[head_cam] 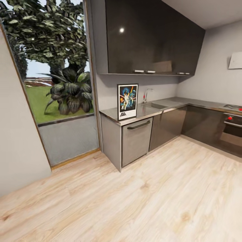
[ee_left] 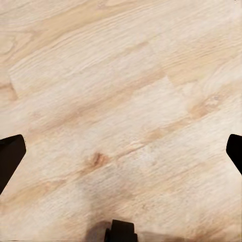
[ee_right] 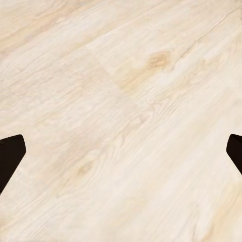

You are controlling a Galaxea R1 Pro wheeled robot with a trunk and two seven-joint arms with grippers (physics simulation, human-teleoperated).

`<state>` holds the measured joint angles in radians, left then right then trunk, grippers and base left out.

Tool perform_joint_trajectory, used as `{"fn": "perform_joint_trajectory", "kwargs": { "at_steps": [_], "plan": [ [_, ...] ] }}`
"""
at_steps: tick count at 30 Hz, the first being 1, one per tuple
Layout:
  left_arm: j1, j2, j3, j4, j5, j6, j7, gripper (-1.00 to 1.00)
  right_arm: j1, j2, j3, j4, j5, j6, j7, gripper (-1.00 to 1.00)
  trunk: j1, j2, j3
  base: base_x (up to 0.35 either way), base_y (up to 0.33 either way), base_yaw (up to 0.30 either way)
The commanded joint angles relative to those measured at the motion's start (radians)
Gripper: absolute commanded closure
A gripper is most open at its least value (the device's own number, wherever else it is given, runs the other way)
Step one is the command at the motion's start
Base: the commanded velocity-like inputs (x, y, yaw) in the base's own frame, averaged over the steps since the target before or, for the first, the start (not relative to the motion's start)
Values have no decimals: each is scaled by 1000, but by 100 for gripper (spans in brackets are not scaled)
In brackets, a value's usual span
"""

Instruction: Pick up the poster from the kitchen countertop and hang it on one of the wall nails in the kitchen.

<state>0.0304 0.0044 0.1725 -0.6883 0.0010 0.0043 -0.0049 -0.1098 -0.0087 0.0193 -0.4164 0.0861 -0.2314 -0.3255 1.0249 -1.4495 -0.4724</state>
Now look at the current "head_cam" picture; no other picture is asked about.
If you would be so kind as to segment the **poster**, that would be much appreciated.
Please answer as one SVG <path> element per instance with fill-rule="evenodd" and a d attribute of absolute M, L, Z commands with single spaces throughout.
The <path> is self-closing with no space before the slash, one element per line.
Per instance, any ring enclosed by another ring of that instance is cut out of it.
<path fill-rule="evenodd" d="M 138 83 L 117 84 L 117 120 L 137 116 Z"/>

